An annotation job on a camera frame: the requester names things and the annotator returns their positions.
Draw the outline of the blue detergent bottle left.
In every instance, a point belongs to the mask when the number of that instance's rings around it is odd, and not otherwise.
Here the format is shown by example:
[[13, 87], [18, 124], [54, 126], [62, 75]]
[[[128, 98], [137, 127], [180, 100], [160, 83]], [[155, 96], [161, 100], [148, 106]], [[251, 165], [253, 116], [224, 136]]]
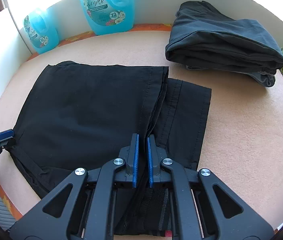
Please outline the blue detergent bottle left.
[[23, 21], [24, 30], [38, 54], [46, 53], [58, 46], [57, 29], [46, 11], [34, 10]]

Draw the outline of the peach towel mat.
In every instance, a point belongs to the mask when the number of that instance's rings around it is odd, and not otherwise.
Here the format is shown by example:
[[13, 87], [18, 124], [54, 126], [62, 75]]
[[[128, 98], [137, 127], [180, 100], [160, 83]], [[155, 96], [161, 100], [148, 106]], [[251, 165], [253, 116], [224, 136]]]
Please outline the peach towel mat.
[[166, 31], [129, 31], [76, 41], [24, 62], [0, 98], [0, 130], [12, 128], [47, 65], [167, 66], [169, 76], [212, 90], [199, 166], [277, 228], [283, 222], [283, 77], [264, 88], [248, 76], [190, 71], [166, 60]]

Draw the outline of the blue detergent bottle right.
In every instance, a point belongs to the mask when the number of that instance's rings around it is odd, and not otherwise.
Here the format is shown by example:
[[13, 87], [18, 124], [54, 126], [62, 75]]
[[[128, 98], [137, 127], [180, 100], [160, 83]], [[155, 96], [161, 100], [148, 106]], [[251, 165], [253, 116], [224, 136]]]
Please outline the blue detergent bottle right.
[[129, 31], [134, 25], [134, 0], [80, 0], [95, 35]]

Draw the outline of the black pants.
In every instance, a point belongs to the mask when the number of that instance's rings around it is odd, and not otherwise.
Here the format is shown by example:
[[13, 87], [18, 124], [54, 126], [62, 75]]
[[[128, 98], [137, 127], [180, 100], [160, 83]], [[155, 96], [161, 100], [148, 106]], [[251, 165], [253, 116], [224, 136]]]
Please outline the black pants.
[[46, 66], [14, 127], [9, 153], [39, 197], [70, 172], [116, 158], [139, 135], [138, 186], [119, 190], [117, 235], [163, 236], [171, 229], [169, 193], [150, 189], [146, 139], [186, 168], [198, 167], [212, 91], [168, 77], [168, 67]]

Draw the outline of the folded dark clothes stack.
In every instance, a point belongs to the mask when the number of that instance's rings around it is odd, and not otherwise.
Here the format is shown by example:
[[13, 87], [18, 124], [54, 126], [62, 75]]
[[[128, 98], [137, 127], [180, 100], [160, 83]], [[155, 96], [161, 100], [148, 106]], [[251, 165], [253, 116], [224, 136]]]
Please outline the folded dark clothes stack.
[[234, 20], [206, 1], [180, 5], [165, 47], [168, 61], [189, 70], [223, 70], [246, 74], [269, 88], [283, 68], [283, 53], [256, 20]]

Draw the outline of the blue detergent bottle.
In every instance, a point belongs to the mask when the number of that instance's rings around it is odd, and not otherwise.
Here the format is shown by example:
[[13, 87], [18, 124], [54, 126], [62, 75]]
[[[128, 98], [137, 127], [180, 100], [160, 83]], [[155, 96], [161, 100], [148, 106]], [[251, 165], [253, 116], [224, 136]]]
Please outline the blue detergent bottle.
[[38, 54], [46, 53], [58, 46], [57, 29], [46, 11], [34, 10], [23, 21], [24, 30]]
[[129, 31], [134, 25], [134, 0], [80, 0], [95, 35]]

